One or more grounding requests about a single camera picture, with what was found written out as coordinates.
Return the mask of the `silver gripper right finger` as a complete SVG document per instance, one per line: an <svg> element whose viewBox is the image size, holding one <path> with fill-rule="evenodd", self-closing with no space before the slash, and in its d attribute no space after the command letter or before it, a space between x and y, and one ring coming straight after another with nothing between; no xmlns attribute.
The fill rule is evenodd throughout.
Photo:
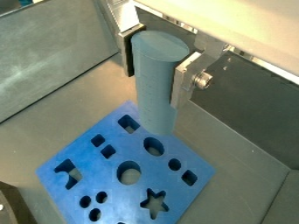
<svg viewBox="0 0 299 224"><path fill-rule="evenodd" d="M208 88L212 76L206 70L226 52L226 43L202 31L195 36L194 45L196 51L187 56L174 72L171 106L175 109L191 99L195 88Z"/></svg>

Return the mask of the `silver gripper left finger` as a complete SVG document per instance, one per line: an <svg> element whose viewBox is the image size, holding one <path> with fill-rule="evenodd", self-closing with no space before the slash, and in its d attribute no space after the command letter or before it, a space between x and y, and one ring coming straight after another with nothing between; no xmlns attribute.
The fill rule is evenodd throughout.
<svg viewBox="0 0 299 224"><path fill-rule="evenodd" d="M126 76L135 74L131 38L146 30L140 23L134 0L102 0L108 22L116 37L116 45L123 58Z"/></svg>

